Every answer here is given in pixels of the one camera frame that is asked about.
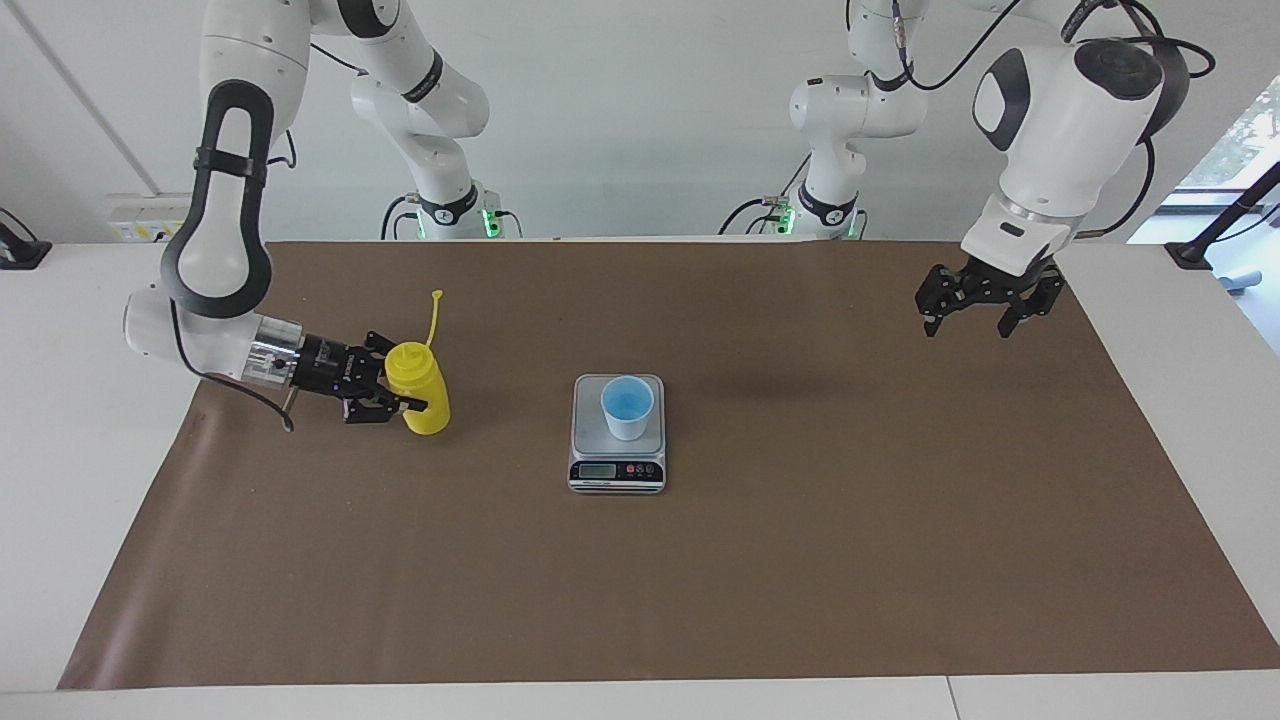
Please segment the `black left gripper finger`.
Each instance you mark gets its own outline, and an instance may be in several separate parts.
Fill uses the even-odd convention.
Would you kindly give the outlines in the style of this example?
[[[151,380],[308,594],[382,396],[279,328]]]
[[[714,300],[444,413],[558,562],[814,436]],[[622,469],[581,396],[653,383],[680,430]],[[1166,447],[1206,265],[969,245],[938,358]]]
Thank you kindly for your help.
[[[1042,272],[1038,281],[1028,288],[1007,291],[1007,309],[997,323],[1000,337],[1010,338],[1023,322],[1048,315],[1065,286],[1061,272]]]
[[[947,315],[970,306],[966,279],[966,268],[954,270],[940,264],[928,270],[916,290],[916,310],[923,318],[927,337],[937,336]]]

